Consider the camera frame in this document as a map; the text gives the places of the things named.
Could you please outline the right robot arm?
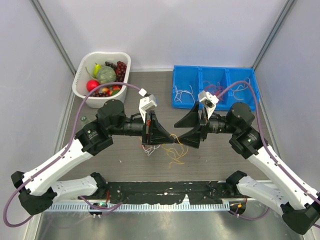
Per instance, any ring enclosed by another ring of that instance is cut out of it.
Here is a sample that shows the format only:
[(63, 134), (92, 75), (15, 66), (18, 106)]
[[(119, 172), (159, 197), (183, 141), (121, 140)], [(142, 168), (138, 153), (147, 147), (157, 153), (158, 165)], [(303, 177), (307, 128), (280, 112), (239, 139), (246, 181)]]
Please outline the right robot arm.
[(232, 149), (259, 168), (276, 188), (259, 183), (238, 170), (226, 179), (226, 193), (233, 198), (239, 195), (254, 198), (277, 212), (294, 232), (304, 235), (320, 219), (320, 193), (295, 174), (252, 127), (255, 117), (243, 102), (234, 103), (225, 116), (216, 113), (209, 116), (206, 109), (199, 114), (196, 102), (174, 127), (190, 128), (178, 139), (196, 149), (209, 133), (231, 134)]

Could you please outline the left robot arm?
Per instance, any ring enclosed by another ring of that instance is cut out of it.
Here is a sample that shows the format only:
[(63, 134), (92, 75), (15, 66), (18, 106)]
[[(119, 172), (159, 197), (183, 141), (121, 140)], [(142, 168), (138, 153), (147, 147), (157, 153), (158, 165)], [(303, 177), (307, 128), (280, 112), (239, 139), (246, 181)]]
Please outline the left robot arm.
[(97, 110), (96, 119), (85, 124), (54, 156), (29, 172), (16, 171), (11, 175), (21, 206), (33, 216), (58, 201), (77, 197), (100, 200), (105, 197), (108, 184), (99, 173), (75, 180), (59, 179), (110, 147), (113, 135), (141, 137), (142, 144), (148, 146), (174, 142), (174, 137), (161, 126), (153, 110), (148, 112), (146, 120), (127, 117), (123, 102), (109, 100)]

